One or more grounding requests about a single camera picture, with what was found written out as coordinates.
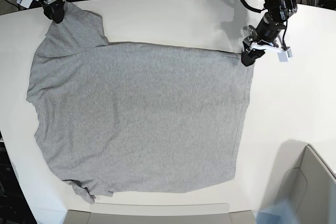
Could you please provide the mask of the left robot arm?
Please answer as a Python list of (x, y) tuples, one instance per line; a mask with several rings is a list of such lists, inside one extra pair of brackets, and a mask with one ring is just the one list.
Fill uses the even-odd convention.
[(278, 54), (279, 61), (286, 62), (292, 57), (291, 48), (285, 42), (289, 18), (297, 12), (296, 0), (265, 0), (263, 9), (251, 7), (245, 0), (240, 0), (248, 10), (261, 13), (265, 11), (258, 26), (245, 27), (248, 36), (243, 40), (244, 50), (241, 62), (249, 67), (265, 54), (266, 50)]

